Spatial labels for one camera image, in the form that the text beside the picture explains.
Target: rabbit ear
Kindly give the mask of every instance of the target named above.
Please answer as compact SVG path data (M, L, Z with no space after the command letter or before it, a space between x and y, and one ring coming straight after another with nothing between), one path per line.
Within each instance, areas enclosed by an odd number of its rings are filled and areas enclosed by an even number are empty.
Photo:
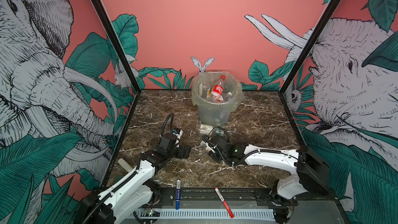
M212 62L214 62L214 57L210 57L209 59L207 59L203 67L209 66Z
M199 61L196 57L191 56L191 59L192 59L193 64L194 64L196 67L202 68L202 64L200 63L200 61Z

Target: red marker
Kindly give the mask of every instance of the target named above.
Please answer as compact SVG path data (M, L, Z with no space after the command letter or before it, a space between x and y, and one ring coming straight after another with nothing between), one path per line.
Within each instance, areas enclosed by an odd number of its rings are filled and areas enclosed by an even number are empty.
M228 207L228 204L226 204L226 201L224 200L224 197L222 197L222 195L221 195L220 191L218 190L218 188L215 188L215 190L216 190L216 193L218 194L218 196L220 197L222 203L224 204L226 210L228 211L229 216L231 218L235 217L234 214L232 213L231 209Z

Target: elephant ear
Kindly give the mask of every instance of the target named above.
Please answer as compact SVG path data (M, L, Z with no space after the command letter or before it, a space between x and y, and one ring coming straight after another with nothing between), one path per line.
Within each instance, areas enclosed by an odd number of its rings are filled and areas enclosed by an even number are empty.
M69 45L73 23L73 11L69 0L22 1L49 48L58 57L63 57Z

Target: plastic bottle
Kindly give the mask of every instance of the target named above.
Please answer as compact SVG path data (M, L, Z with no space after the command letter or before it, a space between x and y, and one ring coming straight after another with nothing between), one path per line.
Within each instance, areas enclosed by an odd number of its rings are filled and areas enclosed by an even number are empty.
M222 75L220 79L214 84L213 90L211 91L211 101L216 103L219 101L222 91L224 90L224 81L226 77Z

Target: marker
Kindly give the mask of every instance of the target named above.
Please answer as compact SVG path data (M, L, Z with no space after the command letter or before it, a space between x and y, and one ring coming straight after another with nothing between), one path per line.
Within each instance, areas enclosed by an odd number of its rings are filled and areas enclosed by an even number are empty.
M218 188L215 188L215 190L216 190L216 193L218 194L218 196L220 197L222 203L224 204L224 207L228 211L229 216L231 218L235 217L234 214L232 213L231 209L228 207L228 204L226 204L226 201L224 200L224 197L222 197L221 192L218 190Z
M181 189L181 181L177 180L177 190L176 190L176 209L180 208L180 189Z

